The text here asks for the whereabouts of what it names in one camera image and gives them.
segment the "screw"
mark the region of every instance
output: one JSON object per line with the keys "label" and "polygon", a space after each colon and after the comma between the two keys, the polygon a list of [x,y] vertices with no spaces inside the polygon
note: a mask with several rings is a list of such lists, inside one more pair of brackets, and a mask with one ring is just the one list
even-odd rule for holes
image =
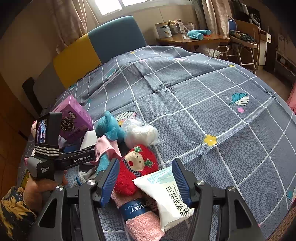
{"label": "screw", "polygon": [[203,186],[205,184],[205,181],[204,180],[197,180],[196,184],[199,186]]}
{"label": "screw", "polygon": [[64,189],[64,187],[63,187],[62,185],[59,185],[59,186],[56,187],[56,190],[57,190],[58,192],[60,192],[60,191],[63,190],[63,189]]}
{"label": "screw", "polygon": [[94,179],[90,179],[87,181],[87,184],[90,186],[94,185],[95,183],[96,183],[96,181]]}
{"label": "screw", "polygon": [[234,192],[235,191],[235,187],[234,186],[229,186],[227,189],[230,192]]}

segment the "yellow headboard panel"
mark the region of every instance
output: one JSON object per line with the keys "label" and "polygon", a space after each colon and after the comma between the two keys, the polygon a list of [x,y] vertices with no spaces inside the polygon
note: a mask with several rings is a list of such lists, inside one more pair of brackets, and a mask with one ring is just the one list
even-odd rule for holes
{"label": "yellow headboard panel", "polygon": [[87,34],[65,48],[53,60],[55,71],[65,88],[100,64],[101,61]]}

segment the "window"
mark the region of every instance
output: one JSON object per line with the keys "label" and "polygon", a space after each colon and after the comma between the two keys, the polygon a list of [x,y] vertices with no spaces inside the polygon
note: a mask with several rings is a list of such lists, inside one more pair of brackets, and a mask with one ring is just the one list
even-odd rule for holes
{"label": "window", "polygon": [[190,4],[189,0],[88,0],[100,22],[106,22],[134,11],[169,4]]}

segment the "human hand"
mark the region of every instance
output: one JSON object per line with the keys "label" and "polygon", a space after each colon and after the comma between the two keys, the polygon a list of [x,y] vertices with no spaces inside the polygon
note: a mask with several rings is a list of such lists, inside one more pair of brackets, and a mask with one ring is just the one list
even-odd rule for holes
{"label": "human hand", "polygon": [[[63,176],[62,185],[67,185],[65,175]],[[42,193],[54,190],[59,184],[50,179],[35,180],[29,177],[24,191],[23,201],[26,206],[34,212],[40,212],[42,209]]]}

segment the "bedspread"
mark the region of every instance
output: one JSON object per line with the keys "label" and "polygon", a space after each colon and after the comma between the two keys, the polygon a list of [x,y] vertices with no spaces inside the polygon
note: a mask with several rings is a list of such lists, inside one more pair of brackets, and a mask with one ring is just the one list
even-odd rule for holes
{"label": "bedspread", "polygon": [[[198,179],[219,188],[235,186],[265,238],[286,215],[287,194],[296,185],[296,116],[241,66],[178,47],[147,46],[87,74],[45,111],[70,94],[91,114],[94,126],[106,110],[119,122],[135,115],[155,126],[161,144],[151,150],[159,167],[179,157]],[[30,139],[24,155],[31,154],[33,144]],[[77,171],[68,172],[70,182]],[[210,240],[215,240],[217,213],[214,206]],[[107,240],[132,240],[114,203],[99,216]],[[189,224],[180,223],[162,240],[185,240]]]}

